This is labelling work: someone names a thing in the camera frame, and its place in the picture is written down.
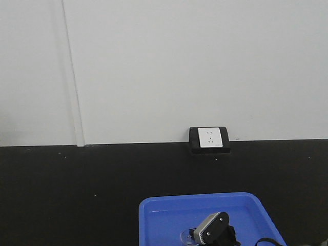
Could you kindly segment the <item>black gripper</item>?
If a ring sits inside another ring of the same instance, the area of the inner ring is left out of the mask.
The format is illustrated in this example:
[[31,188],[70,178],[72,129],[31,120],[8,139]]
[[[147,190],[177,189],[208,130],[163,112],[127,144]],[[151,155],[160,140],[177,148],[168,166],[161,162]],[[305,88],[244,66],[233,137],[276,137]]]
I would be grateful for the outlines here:
[[236,239],[236,233],[233,226],[229,225],[213,242],[208,242],[206,245],[214,246],[241,246],[241,243]]

